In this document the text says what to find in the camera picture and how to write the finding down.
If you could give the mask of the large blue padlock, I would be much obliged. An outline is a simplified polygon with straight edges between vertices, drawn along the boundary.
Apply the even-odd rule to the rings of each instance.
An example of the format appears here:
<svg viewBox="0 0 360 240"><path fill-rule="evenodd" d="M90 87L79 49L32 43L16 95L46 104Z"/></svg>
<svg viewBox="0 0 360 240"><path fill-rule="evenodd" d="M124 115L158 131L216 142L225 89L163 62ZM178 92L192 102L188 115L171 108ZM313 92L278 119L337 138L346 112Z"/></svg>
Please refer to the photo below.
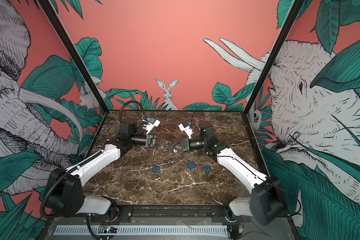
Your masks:
<svg viewBox="0 0 360 240"><path fill-rule="evenodd" d="M194 161L188 160L187 162L187 166L189 168L189 170L193 170L197 167L196 163Z"/></svg>

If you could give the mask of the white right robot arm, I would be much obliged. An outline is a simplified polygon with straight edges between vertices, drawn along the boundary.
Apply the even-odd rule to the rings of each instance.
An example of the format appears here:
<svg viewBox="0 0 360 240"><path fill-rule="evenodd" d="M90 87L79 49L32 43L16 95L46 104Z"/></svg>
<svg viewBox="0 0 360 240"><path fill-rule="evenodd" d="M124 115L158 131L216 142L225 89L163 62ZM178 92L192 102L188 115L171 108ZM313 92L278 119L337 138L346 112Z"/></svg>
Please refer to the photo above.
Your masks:
<svg viewBox="0 0 360 240"><path fill-rule="evenodd" d="M247 188L251 196L230 201L229 215L253 217L261 225L267 226L286 210L284 190L277 177L268 177L240 158L231 147L217 138L211 122L199 124L200 136L197 139L192 138L194 131L191 125L191 122L178 125L187 137L174 142L169 149L174 152L202 150L206 156L229 170Z"/></svg>

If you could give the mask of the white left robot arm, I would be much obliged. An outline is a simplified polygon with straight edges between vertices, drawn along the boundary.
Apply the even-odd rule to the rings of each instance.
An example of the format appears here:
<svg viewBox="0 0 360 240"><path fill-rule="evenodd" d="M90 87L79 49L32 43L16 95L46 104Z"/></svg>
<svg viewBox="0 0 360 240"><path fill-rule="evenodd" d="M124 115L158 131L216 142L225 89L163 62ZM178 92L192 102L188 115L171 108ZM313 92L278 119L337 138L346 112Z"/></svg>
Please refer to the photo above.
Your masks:
<svg viewBox="0 0 360 240"><path fill-rule="evenodd" d="M112 162L123 157L133 146L155 148L158 136L151 131L160 125L155 118L144 120L145 134L139 133L137 119L126 118L120 122L120 131L106 142L104 148L83 161L66 169L56 169L49 175L48 183L40 207L42 218L75 215L99 215L111 223L119 218L117 202L109 197L86 195L85 184Z"/></svg>

